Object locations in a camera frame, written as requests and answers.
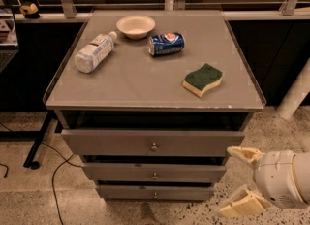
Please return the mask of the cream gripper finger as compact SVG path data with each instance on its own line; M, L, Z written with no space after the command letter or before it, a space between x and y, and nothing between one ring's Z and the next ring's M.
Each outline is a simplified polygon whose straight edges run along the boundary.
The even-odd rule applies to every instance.
M260 214L269 207L270 202L265 197L243 185L219 206L218 212L223 217L234 218Z
M241 146L229 146L227 148L227 153L231 157L243 162L252 170L255 169L257 162L264 156L264 153L256 148Z

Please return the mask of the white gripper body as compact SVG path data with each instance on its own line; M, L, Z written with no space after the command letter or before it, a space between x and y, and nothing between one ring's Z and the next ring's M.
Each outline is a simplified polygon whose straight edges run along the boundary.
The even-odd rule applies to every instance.
M280 209L306 208L306 154L271 151L256 164L253 180L259 191Z

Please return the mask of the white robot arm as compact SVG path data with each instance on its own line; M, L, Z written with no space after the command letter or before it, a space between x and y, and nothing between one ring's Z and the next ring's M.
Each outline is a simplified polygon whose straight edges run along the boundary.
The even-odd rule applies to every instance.
M307 209L310 206L310 153L291 150L263 153L256 148L230 146L227 152L253 170L257 189L237 188L219 207L227 218L266 212L274 205L280 209Z

